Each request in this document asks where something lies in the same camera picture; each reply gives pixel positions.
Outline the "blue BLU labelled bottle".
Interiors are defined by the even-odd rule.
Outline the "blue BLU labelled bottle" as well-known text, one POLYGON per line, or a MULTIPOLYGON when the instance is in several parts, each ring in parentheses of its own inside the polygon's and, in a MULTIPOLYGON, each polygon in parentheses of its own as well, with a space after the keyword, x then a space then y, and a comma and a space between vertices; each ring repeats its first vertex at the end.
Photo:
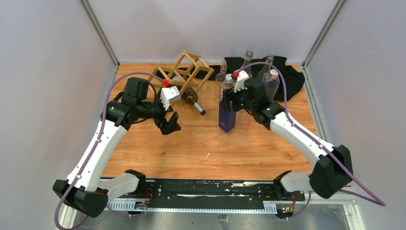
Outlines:
POLYGON ((280 84, 279 73, 276 69, 271 69, 262 76, 261 80, 264 83, 268 100, 271 102, 280 84))

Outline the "dark bottle grey cap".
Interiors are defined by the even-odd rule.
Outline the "dark bottle grey cap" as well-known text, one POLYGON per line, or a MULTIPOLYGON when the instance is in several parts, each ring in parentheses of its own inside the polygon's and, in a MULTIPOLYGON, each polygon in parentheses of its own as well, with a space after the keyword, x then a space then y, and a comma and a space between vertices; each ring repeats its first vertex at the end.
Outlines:
POLYGON ((189 104, 193 105, 195 109, 199 112, 200 115, 205 115, 206 111, 205 109, 201 106, 201 104, 198 102, 198 95, 194 91, 194 89, 190 86, 188 86, 184 93, 181 95, 182 100, 189 104))

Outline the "clear bottle white label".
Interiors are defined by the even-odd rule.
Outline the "clear bottle white label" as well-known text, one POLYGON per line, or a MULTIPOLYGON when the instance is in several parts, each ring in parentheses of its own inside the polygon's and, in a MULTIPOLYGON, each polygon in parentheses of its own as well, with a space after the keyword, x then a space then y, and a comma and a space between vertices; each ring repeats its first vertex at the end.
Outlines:
MULTIPOLYGON (((264 62, 272 64, 274 61, 274 55, 267 55, 266 59, 264 62)), ((262 79, 262 77, 264 76, 264 74, 269 73, 271 70, 271 66, 265 64, 263 65, 263 67, 261 68, 261 70, 258 72, 258 74, 256 75, 257 78, 262 79)))

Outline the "blue bottle silver cap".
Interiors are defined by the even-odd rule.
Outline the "blue bottle silver cap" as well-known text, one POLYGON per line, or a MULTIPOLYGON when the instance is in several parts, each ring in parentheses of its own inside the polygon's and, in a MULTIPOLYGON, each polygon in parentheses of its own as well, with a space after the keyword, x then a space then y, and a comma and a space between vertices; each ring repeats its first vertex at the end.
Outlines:
MULTIPOLYGON (((223 98, 223 91, 234 87, 234 79, 232 74, 226 74, 225 79, 219 85, 219 102, 223 98)), ((236 112, 227 113, 221 106, 219 106, 219 127, 226 133, 230 132, 235 127, 236 112)))

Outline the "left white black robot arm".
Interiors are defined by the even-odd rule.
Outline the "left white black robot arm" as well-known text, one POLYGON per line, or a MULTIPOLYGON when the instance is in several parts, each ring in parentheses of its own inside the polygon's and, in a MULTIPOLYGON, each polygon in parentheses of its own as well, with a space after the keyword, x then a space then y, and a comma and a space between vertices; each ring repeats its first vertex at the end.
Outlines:
POLYGON ((109 202, 122 195, 132 194, 135 198, 152 195, 146 176, 135 170, 126 170, 119 177, 99 181, 112 152, 131 125, 152 119, 162 135, 181 129, 178 113, 174 112, 170 119, 166 119, 166 114, 173 111, 171 102, 181 98, 178 88, 164 80, 163 88, 154 92, 155 98, 149 102, 150 86, 146 79, 129 78, 124 91, 107 102, 92 142, 78 165, 67 179, 56 180, 53 185, 53 191, 65 205, 96 218, 109 202))

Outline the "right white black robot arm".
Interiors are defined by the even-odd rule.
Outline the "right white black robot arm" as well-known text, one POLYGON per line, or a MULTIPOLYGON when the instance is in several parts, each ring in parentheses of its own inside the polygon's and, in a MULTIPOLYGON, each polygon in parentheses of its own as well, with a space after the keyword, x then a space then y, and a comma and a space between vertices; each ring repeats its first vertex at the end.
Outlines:
POLYGON ((294 120, 287 108, 269 101, 261 80, 248 78, 224 89, 220 107, 226 113, 245 110, 257 123, 289 141, 313 165, 310 171, 287 171, 275 179, 273 193, 279 200, 286 200, 296 191, 315 192, 329 199, 351 182, 350 150, 319 138, 294 120))

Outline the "clear bottle gold black label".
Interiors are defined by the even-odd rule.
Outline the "clear bottle gold black label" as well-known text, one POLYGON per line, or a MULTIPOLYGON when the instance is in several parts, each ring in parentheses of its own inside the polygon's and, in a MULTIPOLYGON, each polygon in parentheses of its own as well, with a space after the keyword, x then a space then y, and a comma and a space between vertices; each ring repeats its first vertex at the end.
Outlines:
MULTIPOLYGON (((252 60, 252 57, 253 57, 253 51, 252 51, 252 50, 248 50, 248 51, 246 52, 246 56, 245 56, 245 58, 244 58, 244 62, 243 62, 243 64, 242 64, 241 68, 244 68, 245 66, 247 66, 248 64, 250 64, 250 63, 251 63, 251 60, 252 60)), ((248 75, 252 76, 251 67, 248 67, 248 68, 244 69, 244 71, 245 71, 248 75)))

